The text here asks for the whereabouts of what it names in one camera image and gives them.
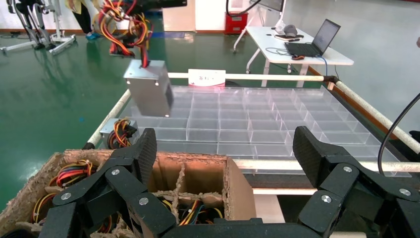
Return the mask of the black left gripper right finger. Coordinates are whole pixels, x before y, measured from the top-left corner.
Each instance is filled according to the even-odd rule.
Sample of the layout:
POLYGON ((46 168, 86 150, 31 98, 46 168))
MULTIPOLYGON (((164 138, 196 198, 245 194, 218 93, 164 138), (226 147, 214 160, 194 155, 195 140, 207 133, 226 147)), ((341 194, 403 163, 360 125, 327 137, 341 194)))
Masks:
POLYGON ((344 147, 319 141, 298 126, 293 153, 316 192, 298 216, 301 225, 329 237, 346 211, 378 227, 381 238, 420 235, 420 194, 361 165, 344 147))

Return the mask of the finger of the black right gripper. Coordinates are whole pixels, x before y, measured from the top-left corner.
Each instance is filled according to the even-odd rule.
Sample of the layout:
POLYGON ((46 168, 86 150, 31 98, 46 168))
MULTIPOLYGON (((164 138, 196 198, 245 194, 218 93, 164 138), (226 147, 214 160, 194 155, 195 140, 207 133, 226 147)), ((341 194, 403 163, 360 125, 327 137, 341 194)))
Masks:
POLYGON ((187 6, 186 0, 134 0, 140 8, 171 8, 187 6))

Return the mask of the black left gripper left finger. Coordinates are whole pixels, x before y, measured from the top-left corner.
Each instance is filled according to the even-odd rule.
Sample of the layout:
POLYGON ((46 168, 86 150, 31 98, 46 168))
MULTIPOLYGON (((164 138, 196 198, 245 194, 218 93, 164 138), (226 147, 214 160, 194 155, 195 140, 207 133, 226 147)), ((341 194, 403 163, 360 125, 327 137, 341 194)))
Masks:
POLYGON ((97 172, 54 197, 40 237, 88 238, 115 214, 137 238, 163 237, 176 218, 148 191, 156 156, 155 130, 146 128, 134 145, 114 150, 97 172))

